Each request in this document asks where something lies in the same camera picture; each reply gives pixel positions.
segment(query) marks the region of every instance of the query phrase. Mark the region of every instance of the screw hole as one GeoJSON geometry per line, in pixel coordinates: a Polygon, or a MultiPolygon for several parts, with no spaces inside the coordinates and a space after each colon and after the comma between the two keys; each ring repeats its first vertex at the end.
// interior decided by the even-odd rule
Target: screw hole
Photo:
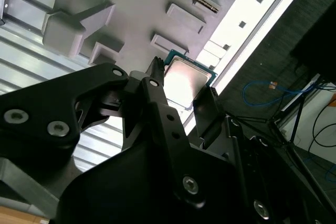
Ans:
{"type": "Polygon", "coordinates": [[[172,115],[167,115],[167,118],[170,120],[170,121],[174,121],[175,118],[172,116],[172,115]]]}
{"type": "Polygon", "coordinates": [[[54,129],[55,129],[55,131],[63,131],[63,130],[64,130],[64,127],[63,127],[62,125],[56,124],[56,125],[54,126],[54,129]]]}
{"type": "Polygon", "coordinates": [[[14,112],[13,114],[11,114],[11,118],[20,120],[23,118],[23,116],[20,113],[14,112]]]}
{"type": "Polygon", "coordinates": [[[113,73],[116,75],[116,76],[122,76],[122,72],[118,69],[114,69],[113,70],[113,73]]]}
{"type": "Polygon", "coordinates": [[[173,136],[173,138],[175,138],[175,139],[179,139],[181,136],[178,134],[178,133],[176,133],[176,132],[173,132],[172,133],[172,136],[173,136]]]}
{"type": "Polygon", "coordinates": [[[193,182],[191,182],[191,181],[188,180],[186,183],[188,184],[188,186],[190,187],[191,190],[193,190],[195,188],[193,182]]]}

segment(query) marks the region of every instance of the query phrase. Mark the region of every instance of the silver screw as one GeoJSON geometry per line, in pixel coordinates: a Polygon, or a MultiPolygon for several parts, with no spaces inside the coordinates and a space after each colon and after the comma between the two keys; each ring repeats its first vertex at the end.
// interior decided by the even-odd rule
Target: silver screw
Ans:
{"type": "Polygon", "coordinates": [[[23,110],[8,110],[4,114],[4,119],[7,123],[20,124],[29,119],[29,115],[23,110]]]}
{"type": "Polygon", "coordinates": [[[257,213],[264,219],[269,219],[269,212],[267,208],[264,206],[263,203],[261,203],[259,200],[255,200],[253,203],[254,209],[257,211],[257,213]]]}
{"type": "Polygon", "coordinates": [[[116,75],[116,76],[122,76],[122,72],[118,69],[114,69],[113,70],[113,73],[116,75]]]}
{"type": "Polygon", "coordinates": [[[69,133],[70,128],[65,122],[53,121],[48,124],[47,130],[48,133],[52,136],[63,137],[69,133]]]}
{"type": "Polygon", "coordinates": [[[159,84],[156,81],[150,80],[149,83],[154,87],[157,87],[159,84]]]}
{"type": "Polygon", "coordinates": [[[185,176],[183,178],[183,187],[184,189],[186,189],[188,191],[188,193],[190,194],[197,194],[198,193],[198,184],[197,182],[191,178],[191,177],[188,177],[188,176],[185,176]]]}

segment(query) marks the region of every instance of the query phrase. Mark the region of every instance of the black metal bracket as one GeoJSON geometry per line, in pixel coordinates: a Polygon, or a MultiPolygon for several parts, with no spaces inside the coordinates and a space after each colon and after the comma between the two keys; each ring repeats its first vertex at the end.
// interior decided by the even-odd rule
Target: black metal bracket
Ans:
{"type": "Polygon", "coordinates": [[[286,216],[290,223],[297,224],[334,222],[336,215],[332,204],[292,145],[287,145],[285,148],[294,162],[300,166],[300,170],[304,171],[303,175],[307,181],[302,181],[302,178],[288,167],[285,160],[266,139],[255,136],[250,142],[257,154],[259,167],[265,178],[266,189],[277,219],[286,216]]]}
{"type": "Polygon", "coordinates": [[[164,85],[164,62],[159,57],[155,57],[146,71],[150,77],[164,85]]]}
{"type": "Polygon", "coordinates": [[[256,154],[249,140],[245,138],[241,125],[225,113],[213,88],[206,87],[193,105],[197,132],[204,139],[201,148],[225,157],[236,167],[246,212],[260,221],[272,219],[256,154]],[[255,204],[266,209],[264,218],[256,213],[255,204]]]}
{"type": "Polygon", "coordinates": [[[157,80],[146,77],[141,80],[136,94],[136,97],[143,98],[138,101],[142,109],[137,110],[139,115],[133,112],[133,116],[138,119],[135,125],[130,121],[124,121],[124,128],[127,129],[125,139],[127,147],[136,144],[139,135],[147,130],[146,127],[149,125],[153,142],[164,156],[163,168],[169,172],[175,195],[195,208],[203,207],[205,198],[202,187],[199,186],[197,194],[193,195],[183,186],[183,179],[186,176],[195,180],[198,178],[192,169],[191,147],[182,122],[176,109],[168,106],[163,86],[157,80]]]}
{"type": "Polygon", "coordinates": [[[122,69],[102,64],[2,95],[0,156],[39,165],[43,158],[47,166],[65,162],[80,132],[107,119],[94,111],[94,99],[106,90],[123,89],[127,81],[122,69]]]}

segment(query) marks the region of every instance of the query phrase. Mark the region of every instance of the blue cable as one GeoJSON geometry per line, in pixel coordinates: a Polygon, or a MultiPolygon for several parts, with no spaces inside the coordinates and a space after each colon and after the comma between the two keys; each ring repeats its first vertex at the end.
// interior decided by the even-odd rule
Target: blue cable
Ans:
{"type": "Polygon", "coordinates": [[[274,99],[270,102],[266,102],[266,103],[260,103],[260,104],[253,104],[253,103],[249,103],[246,98],[245,98],[245,92],[246,92],[246,89],[250,86],[250,85],[253,85],[253,84],[266,84],[266,85],[272,85],[272,83],[270,81],[253,81],[253,82],[250,82],[248,84],[245,85],[245,87],[243,88],[243,100],[244,102],[249,105],[249,106],[267,106],[267,105],[271,105],[273,103],[276,103],[278,101],[280,101],[281,99],[285,98],[285,97],[288,97],[288,96],[291,96],[291,95],[294,95],[294,94],[301,94],[301,93],[305,93],[305,92],[308,92],[310,90],[312,90],[314,88],[314,85],[310,86],[308,89],[306,90],[298,90],[298,91],[292,91],[292,90],[288,90],[282,86],[275,86],[276,89],[278,90],[281,90],[281,91],[284,91],[288,94],[284,95],[283,97],[280,97],[280,98],[277,98],[277,99],[274,99]]]}
{"type": "Polygon", "coordinates": [[[336,169],[336,165],[333,165],[333,166],[329,169],[329,171],[327,171],[326,174],[324,175],[324,178],[326,179],[326,181],[329,181],[329,182],[334,183],[334,184],[336,184],[336,180],[332,180],[331,178],[329,178],[329,177],[328,177],[328,174],[329,174],[329,173],[332,173],[335,169],[336,169]]]}

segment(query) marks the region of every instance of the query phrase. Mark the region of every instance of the raised plastic block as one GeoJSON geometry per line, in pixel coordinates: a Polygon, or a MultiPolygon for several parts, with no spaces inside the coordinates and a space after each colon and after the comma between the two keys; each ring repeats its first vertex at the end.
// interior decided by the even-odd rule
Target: raised plastic block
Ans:
{"type": "Polygon", "coordinates": [[[114,8],[115,5],[113,3],[106,1],[81,13],[75,14],[74,19],[78,20],[86,29],[83,38],[86,39],[103,26],[108,25],[114,8]]]}
{"type": "Polygon", "coordinates": [[[213,55],[217,56],[218,58],[222,58],[227,53],[227,50],[225,50],[223,47],[217,45],[216,43],[213,43],[212,41],[208,41],[205,44],[204,50],[212,53],[213,55]]]}
{"type": "Polygon", "coordinates": [[[197,56],[196,61],[207,67],[216,67],[219,63],[219,58],[206,50],[202,50],[197,56]]]}
{"type": "Polygon", "coordinates": [[[109,36],[102,36],[93,48],[89,64],[116,62],[119,57],[119,52],[124,46],[124,43],[117,41],[109,36]]]}
{"type": "Polygon", "coordinates": [[[206,25],[205,22],[175,4],[170,5],[167,15],[198,34],[206,25]]]}
{"type": "Polygon", "coordinates": [[[47,21],[43,44],[73,58],[82,46],[85,31],[81,23],[65,13],[58,12],[47,21]]]}
{"type": "Polygon", "coordinates": [[[172,43],[170,40],[155,34],[152,41],[151,41],[151,45],[160,49],[161,51],[163,51],[166,54],[169,54],[169,52],[174,49],[178,52],[180,52],[183,55],[188,55],[188,50],[172,43]]]}

